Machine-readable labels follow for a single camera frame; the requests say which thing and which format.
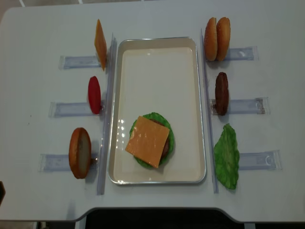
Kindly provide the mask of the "sesame bun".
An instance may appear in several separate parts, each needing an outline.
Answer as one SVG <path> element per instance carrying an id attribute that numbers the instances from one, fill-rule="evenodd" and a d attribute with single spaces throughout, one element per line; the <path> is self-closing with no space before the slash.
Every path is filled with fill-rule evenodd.
<path id="1" fill-rule="evenodd" d="M 218 48 L 215 17 L 210 18 L 206 25 L 203 44 L 206 59 L 208 61 L 214 61 L 217 56 Z"/>
<path id="2" fill-rule="evenodd" d="M 216 58 L 218 61 L 223 61 L 226 57 L 230 43 L 230 20 L 227 17 L 222 17 L 216 25 L 216 31 L 218 45 Z"/>

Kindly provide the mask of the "green lettuce leaf on stack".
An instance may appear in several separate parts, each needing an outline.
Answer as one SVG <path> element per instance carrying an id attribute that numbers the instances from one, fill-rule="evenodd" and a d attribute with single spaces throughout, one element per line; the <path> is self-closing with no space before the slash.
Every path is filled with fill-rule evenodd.
<path id="1" fill-rule="evenodd" d="M 175 139 L 174 139 L 173 130 L 171 128 L 170 123 L 167 121 L 167 119 L 164 118 L 159 113 L 152 112 L 152 113 L 149 113 L 149 114 L 144 114 L 143 117 L 148 118 L 148 119 L 155 119 L 155 120 L 161 122 L 162 124 L 164 124 L 165 127 L 170 129 L 169 135 L 168 135 L 169 136 L 169 151 L 168 151 L 168 154 L 167 154 L 166 157 L 164 157 L 163 159 L 160 159 L 159 165 L 162 165 L 170 158 L 170 155 L 172 154 L 174 146 L 175 146 Z M 135 127 L 135 124 L 136 124 L 136 120 L 134 121 L 132 127 L 130 128 L 130 131 L 129 131 L 130 137 L 132 136 L 132 131 Z M 148 163 L 142 161 L 141 159 L 137 158 L 136 156 L 134 156 L 134 158 L 142 167 L 147 168 L 147 169 L 152 169 L 153 168 L 153 166 L 151 166 Z"/>

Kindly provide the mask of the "orange cheese slice on stack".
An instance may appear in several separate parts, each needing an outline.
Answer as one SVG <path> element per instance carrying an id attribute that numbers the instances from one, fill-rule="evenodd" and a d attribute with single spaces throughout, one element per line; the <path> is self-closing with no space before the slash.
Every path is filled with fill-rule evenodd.
<path id="1" fill-rule="evenodd" d="M 126 151 L 154 168 L 159 166 L 170 129 L 139 116 L 130 135 Z"/>

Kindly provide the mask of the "upright red tomato slice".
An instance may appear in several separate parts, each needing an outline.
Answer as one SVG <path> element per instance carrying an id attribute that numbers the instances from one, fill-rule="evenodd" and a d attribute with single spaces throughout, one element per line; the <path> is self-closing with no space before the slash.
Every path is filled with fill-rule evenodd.
<path id="1" fill-rule="evenodd" d="M 98 79 L 93 76 L 88 84 L 88 101 L 93 114 L 98 115 L 102 108 L 101 90 Z"/>

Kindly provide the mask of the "upright brown meat patty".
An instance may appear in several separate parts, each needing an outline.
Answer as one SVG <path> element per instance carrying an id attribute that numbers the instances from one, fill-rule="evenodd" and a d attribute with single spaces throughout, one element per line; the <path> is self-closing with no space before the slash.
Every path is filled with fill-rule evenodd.
<path id="1" fill-rule="evenodd" d="M 223 116 L 227 113 L 229 104 L 229 89 L 227 75 L 220 72 L 215 83 L 215 108 L 219 115 Z"/>

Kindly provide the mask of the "upright green lettuce leaf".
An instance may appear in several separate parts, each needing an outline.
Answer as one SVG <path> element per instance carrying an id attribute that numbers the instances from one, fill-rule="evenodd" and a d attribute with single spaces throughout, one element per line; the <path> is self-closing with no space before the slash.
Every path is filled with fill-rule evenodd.
<path id="1" fill-rule="evenodd" d="M 235 190 L 239 178 L 240 153 L 236 132 L 229 123 L 214 146 L 215 173 L 218 181 L 227 189 Z"/>

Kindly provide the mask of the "upright orange cheese slice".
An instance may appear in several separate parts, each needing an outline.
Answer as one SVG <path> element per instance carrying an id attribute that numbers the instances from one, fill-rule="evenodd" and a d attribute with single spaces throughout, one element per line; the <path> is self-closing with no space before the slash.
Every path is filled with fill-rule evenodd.
<path id="1" fill-rule="evenodd" d="M 105 71 L 107 62 L 107 44 L 104 37 L 103 29 L 100 20 L 97 20 L 94 45 L 96 53 L 101 63 L 102 70 Z"/>

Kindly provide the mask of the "white rectangular metal tray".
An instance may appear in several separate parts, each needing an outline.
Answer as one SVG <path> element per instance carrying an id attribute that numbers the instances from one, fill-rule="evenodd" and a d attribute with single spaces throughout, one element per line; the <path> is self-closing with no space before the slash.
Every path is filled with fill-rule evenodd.
<path id="1" fill-rule="evenodd" d="M 197 46 L 189 37 L 122 41 L 109 109 L 109 177 L 117 185 L 199 183 L 206 174 Z M 163 116 L 174 143 L 158 168 L 128 153 L 139 116 Z"/>

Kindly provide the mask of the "upright bun bottom half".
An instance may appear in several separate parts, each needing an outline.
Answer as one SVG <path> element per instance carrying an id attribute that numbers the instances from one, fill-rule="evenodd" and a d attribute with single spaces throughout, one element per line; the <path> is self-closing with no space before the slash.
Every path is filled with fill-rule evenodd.
<path id="1" fill-rule="evenodd" d="M 88 132 L 82 128 L 76 128 L 69 145 L 69 165 L 73 175 L 77 179 L 86 178 L 91 164 L 91 140 Z"/>

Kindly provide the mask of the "left clear acrylic rack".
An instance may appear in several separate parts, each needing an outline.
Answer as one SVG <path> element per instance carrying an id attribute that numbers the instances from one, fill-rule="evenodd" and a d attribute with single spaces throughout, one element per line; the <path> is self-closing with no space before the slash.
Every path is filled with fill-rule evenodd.
<path id="1" fill-rule="evenodd" d="M 115 78 L 115 64 L 117 54 L 117 40 L 115 36 L 112 36 L 112 42 L 110 46 L 110 54 L 107 56 L 108 64 L 106 67 L 106 73 L 108 76 L 107 93 L 105 100 L 102 102 L 102 110 L 100 115 L 103 117 L 102 126 L 102 144 L 99 153 L 93 154 L 91 161 L 91 169 L 98 171 L 97 179 L 97 195 L 104 194 L 105 179 L 106 179 L 106 167 L 107 167 L 107 154 L 108 143 L 110 139 L 111 131 L 111 111 L 114 105 L 113 101 L 113 88 Z M 65 64 L 69 64 L 69 68 L 85 68 L 98 66 L 97 57 L 95 56 L 83 56 L 83 57 L 69 57 L 61 56 L 60 67 L 65 68 Z M 78 116 L 92 116 L 89 104 L 85 103 L 56 103 L 52 102 L 49 109 L 50 118 L 59 117 L 78 117 Z M 69 171 L 68 155 L 52 155 L 41 154 L 40 156 L 40 172 L 62 172 Z"/>

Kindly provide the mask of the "clear acrylic rack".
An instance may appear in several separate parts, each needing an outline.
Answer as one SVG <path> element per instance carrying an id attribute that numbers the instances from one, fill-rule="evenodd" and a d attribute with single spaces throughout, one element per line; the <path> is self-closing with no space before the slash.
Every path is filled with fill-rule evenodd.
<path id="1" fill-rule="evenodd" d="M 205 91 L 205 105 L 207 111 L 207 128 L 209 133 L 209 146 L 210 146 L 210 161 L 211 161 L 211 171 L 212 171 L 212 181 L 213 181 L 213 192 L 218 193 L 218 179 L 216 174 L 216 163 L 214 159 L 214 148 L 218 150 L 220 146 L 224 144 L 224 138 L 221 136 L 217 143 L 214 142 L 213 133 L 213 121 L 212 116 L 218 115 L 216 111 L 216 101 L 209 98 L 208 91 L 208 76 L 206 73 L 206 57 L 204 53 L 203 45 L 203 32 L 201 33 L 201 54 L 202 54 L 202 68 L 203 68 L 203 82 Z M 246 48 L 232 48 L 229 49 L 226 56 L 226 60 L 254 60 L 256 57 L 255 52 L 257 51 L 256 46 L 246 47 Z M 268 115 L 270 114 L 268 98 L 255 98 L 255 99 L 245 99 L 245 100 L 231 100 L 228 104 L 228 110 L 226 112 L 228 115 Z M 259 152 L 259 153 L 238 153 L 238 161 L 235 159 L 237 169 L 234 170 L 238 173 L 239 170 L 281 170 L 282 161 L 279 150 Z"/>
<path id="2" fill-rule="evenodd" d="M 106 167 L 107 167 L 107 154 L 108 143 L 110 139 L 111 131 L 111 111 L 114 105 L 113 101 L 113 88 L 115 78 L 115 64 L 117 54 L 117 40 L 115 36 L 112 36 L 112 42 L 110 46 L 110 54 L 107 56 L 108 64 L 106 67 L 106 73 L 108 76 L 107 93 L 105 100 L 102 102 L 102 110 L 100 115 L 103 117 L 102 126 L 102 144 L 99 153 L 93 154 L 91 161 L 91 169 L 98 171 L 97 179 L 97 195 L 104 194 L 105 179 L 106 179 Z M 69 64 L 69 68 L 85 68 L 98 66 L 97 57 L 95 56 L 83 56 L 83 57 L 69 57 L 61 56 L 60 67 L 65 68 L 65 64 Z M 85 103 L 56 103 L 52 102 L 49 109 L 50 118 L 59 117 L 78 117 L 78 116 L 92 116 L 89 104 Z M 41 154 L 40 156 L 40 172 L 62 172 L 69 171 L 68 155 L 52 155 Z"/>

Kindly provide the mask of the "right clear acrylic rack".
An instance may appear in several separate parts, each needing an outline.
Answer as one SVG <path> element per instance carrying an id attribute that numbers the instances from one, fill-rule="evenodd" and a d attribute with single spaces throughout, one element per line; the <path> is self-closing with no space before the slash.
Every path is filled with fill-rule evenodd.
<path id="1" fill-rule="evenodd" d="M 214 159 L 214 148 L 218 150 L 220 146 L 224 144 L 224 138 L 221 136 L 217 143 L 214 142 L 213 133 L 213 121 L 212 116 L 218 115 L 216 111 L 216 101 L 209 98 L 208 91 L 208 76 L 206 73 L 206 57 L 204 53 L 203 45 L 203 32 L 201 33 L 201 54 L 202 54 L 202 68 L 203 68 L 203 82 L 205 91 L 205 105 L 207 111 L 207 128 L 209 133 L 209 146 L 210 146 L 210 161 L 211 161 L 211 171 L 212 171 L 212 181 L 213 181 L 213 192 L 218 193 L 218 179 L 216 174 L 216 163 Z M 255 52 L 257 51 L 256 46 L 246 47 L 246 48 L 232 48 L 229 49 L 226 56 L 226 60 L 254 60 L 256 57 Z M 268 98 L 255 98 L 255 99 L 245 99 L 245 100 L 231 100 L 228 104 L 228 110 L 226 112 L 228 115 L 268 115 L 270 114 Z M 237 169 L 234 170 L 238 173 L 239 170 L 281 170 L 282 161 L 279 150 L 259 152 L 259 153 L 238 153 L 238 161 L 235 159 Z"/>

